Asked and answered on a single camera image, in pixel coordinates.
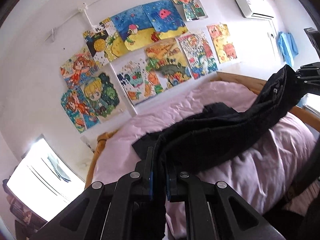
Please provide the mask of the yellow pink bears drawing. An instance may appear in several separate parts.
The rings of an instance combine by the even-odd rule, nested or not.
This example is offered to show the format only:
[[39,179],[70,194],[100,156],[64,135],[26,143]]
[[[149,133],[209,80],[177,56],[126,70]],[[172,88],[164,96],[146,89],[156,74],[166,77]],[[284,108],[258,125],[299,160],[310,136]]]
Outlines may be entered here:
[[236,50],[226,24],[215,24],[207,26],[212,39],[219,63],[225,63],[237,59]]

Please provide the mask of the pink duvet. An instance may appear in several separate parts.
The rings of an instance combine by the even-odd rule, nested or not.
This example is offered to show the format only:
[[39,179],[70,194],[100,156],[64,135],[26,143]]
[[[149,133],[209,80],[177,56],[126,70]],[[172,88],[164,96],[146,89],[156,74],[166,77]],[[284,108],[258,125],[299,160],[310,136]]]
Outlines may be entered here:
[[[149,132],[161,131],[200,113],[204,106],[223,102],[238,112],[247,110],[256,95],[244,85],[208,82],[127,121],[108,139],[97,159],[93,180],[109,184],[133,171],[139,161],[132,144]],[[244,153],[208,171],[201,180],[223,180],[259,213],[265,213],[285,193],[316,144],[307,126],[288,113]]]

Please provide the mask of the landscape hill drawing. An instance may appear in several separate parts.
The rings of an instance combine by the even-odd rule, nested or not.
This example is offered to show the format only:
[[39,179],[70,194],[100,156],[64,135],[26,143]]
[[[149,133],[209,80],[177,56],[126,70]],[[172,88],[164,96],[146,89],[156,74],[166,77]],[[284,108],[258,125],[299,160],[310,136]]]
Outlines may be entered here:
[[144,51],[149,59],[148,68],[166,79],[167,89],[191,79],[187,60],[175,38],[157,42]]

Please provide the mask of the blue sea fish drawing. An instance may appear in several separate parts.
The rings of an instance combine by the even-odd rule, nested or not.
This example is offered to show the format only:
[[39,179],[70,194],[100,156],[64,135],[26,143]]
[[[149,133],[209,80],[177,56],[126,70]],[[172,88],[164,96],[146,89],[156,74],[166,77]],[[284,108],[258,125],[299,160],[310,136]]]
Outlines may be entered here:
[[112,16],[111,21],[129,51],[159,41],[159,36],[141,5]]

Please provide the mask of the orange fruit drawing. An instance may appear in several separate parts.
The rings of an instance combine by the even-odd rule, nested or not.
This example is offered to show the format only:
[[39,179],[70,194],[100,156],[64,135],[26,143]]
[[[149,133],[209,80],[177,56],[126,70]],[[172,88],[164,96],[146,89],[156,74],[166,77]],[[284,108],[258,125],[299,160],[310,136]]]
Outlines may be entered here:
[[112,63],[112,67],[134,106],[167,88],[165,79],[149,65],[149,58],[143,50],[126,54]]

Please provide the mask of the blond boy drawing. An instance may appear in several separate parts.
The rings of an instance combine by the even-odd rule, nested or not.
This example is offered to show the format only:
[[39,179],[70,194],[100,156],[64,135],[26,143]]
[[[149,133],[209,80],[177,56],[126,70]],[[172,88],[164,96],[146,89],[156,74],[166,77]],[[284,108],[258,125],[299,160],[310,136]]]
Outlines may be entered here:
[[107,73],[100,72],[80,88],[100,122],[105,122],[121,112],[119,94]]

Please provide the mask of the blue hanging cloth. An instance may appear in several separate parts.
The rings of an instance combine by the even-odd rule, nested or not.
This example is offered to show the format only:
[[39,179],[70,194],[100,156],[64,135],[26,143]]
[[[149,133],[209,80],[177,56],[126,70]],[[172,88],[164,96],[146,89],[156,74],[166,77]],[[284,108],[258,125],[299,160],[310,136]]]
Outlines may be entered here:
[[294,67],[294,59],[299,51],[293,35],[281,31],[278,35],[277,45],[286,64]]

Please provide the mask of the wooden bed frame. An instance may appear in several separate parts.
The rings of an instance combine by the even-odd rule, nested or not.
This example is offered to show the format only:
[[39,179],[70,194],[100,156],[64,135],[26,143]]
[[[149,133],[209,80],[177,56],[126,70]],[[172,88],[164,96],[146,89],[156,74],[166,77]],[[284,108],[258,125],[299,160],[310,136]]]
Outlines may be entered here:
[[273,74],[259,94],[239,83],[206,82],[101,135],[86,185],[118,181],[151,148],[155,184],[169,187],[169,177],[185,171],[242,194],[282,193],[316,144],[291,113],[305,93],[290,68]]

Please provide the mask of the pineapple black yellow drawing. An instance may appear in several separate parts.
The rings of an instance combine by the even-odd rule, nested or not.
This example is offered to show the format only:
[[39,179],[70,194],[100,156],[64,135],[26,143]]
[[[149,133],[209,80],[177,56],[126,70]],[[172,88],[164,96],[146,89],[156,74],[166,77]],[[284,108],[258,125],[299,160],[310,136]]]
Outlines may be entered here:
[[106,18],[93,30],[82,33],[94,61],[105,66],[129,52],[110,18]]

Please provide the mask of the red-haired boy drawing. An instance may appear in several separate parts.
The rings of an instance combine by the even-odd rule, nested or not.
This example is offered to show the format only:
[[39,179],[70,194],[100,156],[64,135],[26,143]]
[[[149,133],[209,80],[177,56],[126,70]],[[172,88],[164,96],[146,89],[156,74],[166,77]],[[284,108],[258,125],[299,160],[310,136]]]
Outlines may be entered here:
[[200,0],[172,0],[183,7],[187,21],[197,21],[208,17]]

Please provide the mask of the black garment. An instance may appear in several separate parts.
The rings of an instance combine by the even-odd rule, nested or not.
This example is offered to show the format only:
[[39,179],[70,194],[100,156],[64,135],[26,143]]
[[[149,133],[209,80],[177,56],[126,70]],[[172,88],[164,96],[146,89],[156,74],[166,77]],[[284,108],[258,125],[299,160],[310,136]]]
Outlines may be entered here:
[[237,112],[222,102],[132,144],[145,159],[149,147],[163,165],[199,173],[250,148],[306,94],[296,73],[285,65],[264,85],[251,107]]

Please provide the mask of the pink jellyfish drawing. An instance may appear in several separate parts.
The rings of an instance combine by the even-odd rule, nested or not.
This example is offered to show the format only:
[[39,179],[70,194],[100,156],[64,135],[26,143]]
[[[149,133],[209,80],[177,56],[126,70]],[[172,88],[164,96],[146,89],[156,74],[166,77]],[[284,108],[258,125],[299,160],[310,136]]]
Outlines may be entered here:
[[188,32],[172,0],[160,0],[142,5],[144,12],[161,40]]

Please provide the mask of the city doodle 2024 drawing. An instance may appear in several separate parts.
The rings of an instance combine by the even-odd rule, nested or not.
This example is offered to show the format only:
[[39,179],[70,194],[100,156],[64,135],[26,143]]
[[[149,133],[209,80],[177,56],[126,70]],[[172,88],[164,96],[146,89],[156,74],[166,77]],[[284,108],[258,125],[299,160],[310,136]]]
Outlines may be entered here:
[[181,36],[178,41],[194,79],[217,71],[215,57],[203,31]]

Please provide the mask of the window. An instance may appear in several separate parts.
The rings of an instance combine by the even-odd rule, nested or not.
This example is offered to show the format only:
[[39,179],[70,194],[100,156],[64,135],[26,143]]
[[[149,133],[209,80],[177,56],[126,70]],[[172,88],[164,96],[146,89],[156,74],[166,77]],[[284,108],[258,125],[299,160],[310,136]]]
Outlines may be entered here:
[[83,192],[85,182],[41,136],[15,168],[7,187],[33,213],[50,221]]

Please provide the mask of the white air conditioner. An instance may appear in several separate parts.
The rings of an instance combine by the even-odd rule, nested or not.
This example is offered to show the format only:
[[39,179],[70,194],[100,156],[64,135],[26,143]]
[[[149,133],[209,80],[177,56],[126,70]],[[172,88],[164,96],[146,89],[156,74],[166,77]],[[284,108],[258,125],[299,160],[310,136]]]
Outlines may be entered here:
[[271,7],[264,0],[235,0],[244,18],[272,20]]

